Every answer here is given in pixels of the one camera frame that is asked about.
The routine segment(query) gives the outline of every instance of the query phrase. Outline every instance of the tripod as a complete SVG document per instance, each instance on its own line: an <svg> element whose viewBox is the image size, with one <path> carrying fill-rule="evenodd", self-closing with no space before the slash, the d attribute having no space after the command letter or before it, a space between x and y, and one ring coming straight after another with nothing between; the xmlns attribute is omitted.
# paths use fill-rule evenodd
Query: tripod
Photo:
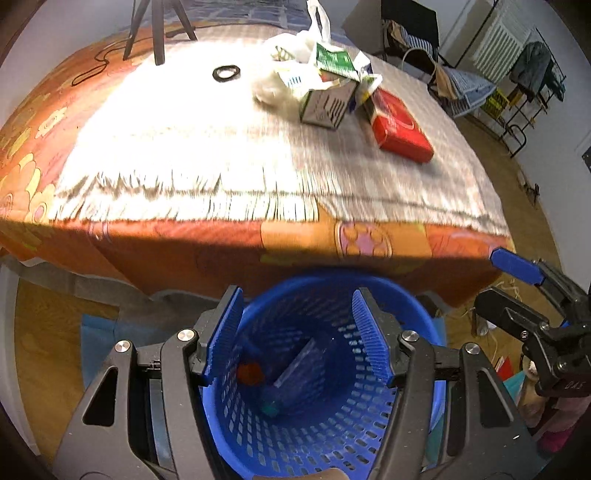
<svg viewBox="0 0 591 480"><path fill-rule="evenodd" d="M125 44L123 59L127 60L129 54L131 54L135 37L138 34L139 25L142 23L150 1L152 2L152 43L154 45L154 61L156 65L162 65L164 63L164 0L141 0L138 10L131 21L129 38ZM191 40L197 40L194 28L187 17L187 12L185 12L183 4L180 0L170 0L170 2L189 38Z"/></svg>

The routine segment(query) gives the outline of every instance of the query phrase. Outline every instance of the plastic bag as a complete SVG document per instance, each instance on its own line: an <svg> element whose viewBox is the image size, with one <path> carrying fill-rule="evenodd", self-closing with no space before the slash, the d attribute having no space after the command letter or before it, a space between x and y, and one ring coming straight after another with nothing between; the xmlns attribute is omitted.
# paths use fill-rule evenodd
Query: plastic bag
<svg viewBox="0 0 591 480"><path fill-rule="evenodd" d="M273 60L294 59L300 63L308 63L317 42L330 45L330 20L318 0L308 0L308 13L312 20L309 30L302 30L297 35L281 33L265 40L263 49Z"/></svg>
<svg viewBox="0 0 591 480"><path fill-rule="evenodd" d="M301 98L311 88L326 89L317 71L308 71L300 64L313 62L317 43L330 46L330 20L318 0L307 0L312 20L309 30L297 35L281 33L262 45L261 74L252 81L252 93L262 103L279 106L290 98Z"/></svg>

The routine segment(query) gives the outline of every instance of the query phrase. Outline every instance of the red box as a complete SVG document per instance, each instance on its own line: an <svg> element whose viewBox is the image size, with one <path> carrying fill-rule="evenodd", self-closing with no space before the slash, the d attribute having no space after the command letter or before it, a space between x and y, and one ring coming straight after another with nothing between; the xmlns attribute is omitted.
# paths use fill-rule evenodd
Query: red box
<svg viewBox="0 0 591 480"><path fill-rule="evenodd" d="M364 105L382 150L419 163L433 158L433 147L400 98L378 88Z"/></svg>

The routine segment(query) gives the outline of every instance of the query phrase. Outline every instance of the white wall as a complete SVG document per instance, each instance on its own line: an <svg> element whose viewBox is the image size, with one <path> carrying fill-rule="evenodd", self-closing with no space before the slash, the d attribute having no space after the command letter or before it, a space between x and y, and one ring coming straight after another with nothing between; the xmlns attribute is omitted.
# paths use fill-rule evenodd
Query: white wall
<svg viewBox="0 0 591 480"><path fill-rule="evenodd" d="M381 0L320 0L331 22L343 18L343 28L351 40L367 52L378 51L381 41ZM418 3L437 12L439 43L448 44L458 35L475 0L417 0Z"/></svg>
<svg viewBox="0 0 591 480"><path fill-rule="evenodd" d="M18 37L0 68L0 125L66 57L122 30L132 0L49 0Z"/></svg>
<svg viewBox="0 0 591 480"><path fill-rule="evenodd" d="M543 0L522 0L567 76L564 103L528 128L517 160L532 183L554 235L564 272L585 289L591 281L591 173L579 145L591 131L591 65L560 17ZM591 138L584 150L591 145Z"/></svg>

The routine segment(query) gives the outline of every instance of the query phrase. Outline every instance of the blue plastic laundry basket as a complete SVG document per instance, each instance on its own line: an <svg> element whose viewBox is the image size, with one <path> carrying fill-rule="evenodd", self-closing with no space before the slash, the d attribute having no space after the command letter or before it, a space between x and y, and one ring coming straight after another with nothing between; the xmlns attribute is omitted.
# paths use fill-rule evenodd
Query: blue plastic laundry basket
<svg viewBox="0 0 591 480"><path fill-rule="evenodd" d="M243 478L300 476L330 467L352 480L369 475L395 390L376 379L364 355L351 311L359 287L369 288L403 328L440 344L421 304L384 278L330 270L287 280L257 297L244 310L226 374L203 389L216 447ZM269 370L308 340L327 335L336 344L325 358L313 357L317 365L308 370L309 381L301 380L298 401L275 417L262 412L257 387L236 380L241 357L253 343L264 351ZM444 396L444 382L436 382L431 428L443 412Z"/></svg>

